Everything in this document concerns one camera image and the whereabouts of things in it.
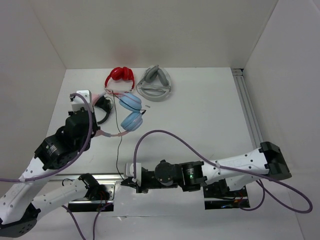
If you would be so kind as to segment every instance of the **white panel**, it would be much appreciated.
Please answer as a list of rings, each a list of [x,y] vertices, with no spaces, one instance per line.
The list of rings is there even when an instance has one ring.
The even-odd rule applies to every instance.
[[[17,178],[46,136],[66,69],[27,0],[0,1],[0,32],[0,176]]]
[[[264,184],[276,197],[291,206],[289,194],[285,188],[267,181]],[[50,182],[46,189],[55,188],[57,185],[58,183]],[[181,193],[181,201],[175,199],[174,202],[172,201],[174,198],[171,199],[172,191],[161,191],[163,196],[160,198],[155,197],[155,191],[145,194],[144,197],[139,196],[141,201],[136,201],[137,194],[133,193],[131,207],[130,199],[119,199],[116,194],[115,211],[103,212],[97,219],[96,239],[303,240],[295,214],[268,196],[260,209],[245,212],[240,209],[198,208],[199,206],[195,206],[195,202],[188,198],[193,199],[193,196],[199,192]],[[262,190],[257,184],[252,183],[248,185],[248,194],[250,203],[256,206],[261,200]],[[124,206],[125,214],[121,210],[123,201],[128,203]],[[86,239],[92,239],[95,216],[95,212],[75,213]],[[46,240],[80,239],[71,217],[61,207],[43,217],[34,229],[20,239],[44,238]]]
[[[320,13],[280,0],[244,70],[264,140],[298,169],[320,168]]]
[[[277,0],[30,0],[68,69],[243,68]]]
[[[136,79],[140,79],[145,68],[134,68]],[[162,129],[170,131],[210,159],[237,156],[253,150],[249,131],[238,97],[230,68],[167,68],[173,86],[169,98],[152,102],[142,98],[147,109],[143,124],[136,131],[123,137],[119,151],[119,169],[132,162],[139,138],[148,131]],[[111,69],[68,69],[53,112],[48,135],[54,134],[65,124],[71,109],[69,94],[76,90],[89,89],[93,93],[103,92],[103,83]],[[117,83],[120,88],[123,82]],[[130,111],[121,107],[116,99],[119,125]],[[103,118],[96,111],[97,119]],[[118,132],[116,116],[112,111],[101,128],[109,133]],[[91,147],[64,173],[116,173],[118,137],[95,137]],[[154,169],[160,160],[184,163],[199,159],[182,143],[163,133],[148,136],[138,151],[138,161],[147,169]]]

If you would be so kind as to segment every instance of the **red headband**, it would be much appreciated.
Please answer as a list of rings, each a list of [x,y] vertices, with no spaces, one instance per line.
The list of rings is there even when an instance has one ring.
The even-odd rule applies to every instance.
[[[131,89],[129,91],[125,91],[125,93],[129,93],[131,92],[134,88],[135,88],[135,76],[134,73],[132,72],[132,70],[126,66],[124,67],[116,67],[114,68],[109,76],[106,78],[105,82],[104,82],[104,89],[111,93],[112,90],[111,89],[107,89],[107,84],[109,82],[110,79],[113,79],[115,81],[118,81],[120,79],[124,80],[124,81],[132,81],[132,86]]]

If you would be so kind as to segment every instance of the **metal frame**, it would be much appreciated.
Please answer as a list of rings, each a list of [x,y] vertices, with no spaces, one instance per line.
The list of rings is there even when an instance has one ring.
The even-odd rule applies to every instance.
[[[246,125],[249,130],[252,146],[255,149],[258,148],[260,146],[260,143],[262,143],[264,140],[249,96],[246,81],[243,75],[243,70],[231,69],[231,71],[235,82],[236,90],[238,92],[239,99],[241,102]]]

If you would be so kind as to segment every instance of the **black headphones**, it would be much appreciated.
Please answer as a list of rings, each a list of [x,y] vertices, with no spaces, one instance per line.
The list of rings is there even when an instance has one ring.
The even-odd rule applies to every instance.
[[[103,124],[104,122],[107,121],[107,119],[110,116],[111,113],[111,109],[112,109],[112,104],[111,101],[107,98],[105,98],[105,96],[101,96],[95,103],[94,105],[95,107],[98,107],[100,109],[102,109],[103,111],[105,111],[105,116],[102,120],[98,121],[97,123],[99,125]]]

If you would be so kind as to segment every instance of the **headphones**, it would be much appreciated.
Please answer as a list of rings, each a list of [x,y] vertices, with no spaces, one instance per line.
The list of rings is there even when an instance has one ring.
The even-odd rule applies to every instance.
[[[121,127],[125,130],[124,132],[118,134],[110,134],[102,131],[101,129],[97,131],[97,136],[103,135],[105,137],[120,137],[126,135],[129,132],[137,130],[143,123],[142,115],[145,114],[146,110],[141,109],[141,99],[132,93],[122,93],[122,96],[116,96],[116,93],[113,93],[116,98],[119,99],[119,103],[125,109],[130,110],[132,113],[127,116],[122,123]]]
[[[152,85],[156,77],[159,78],[162,86]],[[137,92],[145,99],[153,102],[161,102],[164,100],[172,89],[171,77],[169,73],[164,69],[160,68],[159,65],[150,66],[145,72],[141,81],[136,86]],[[152,94],[147,91],[156,91],[160,94]]]
[[[124,80],[124,81],[132,81],[132,86],[131,86],[131,89],[129,91],[125,91],[125,93],[130,93],[134,88],[135,88],[135,76],[134,76],[134,73],[132,72],[132,70],[126,66],[124,67],[116,67],[114,68],[109,76],[105,79],[105,82],[104,82],[104,90],[108,93],[108,94],[116,94],[116,95],[119,95],[120,92],[122,91],[118,91],[118,92],[115,92],[113,93],[113,90],[112,89],[109,89],[107,87],[108,85],[108,82],[110,79],[113,79],[114,81],[118,81],[120,79]]]

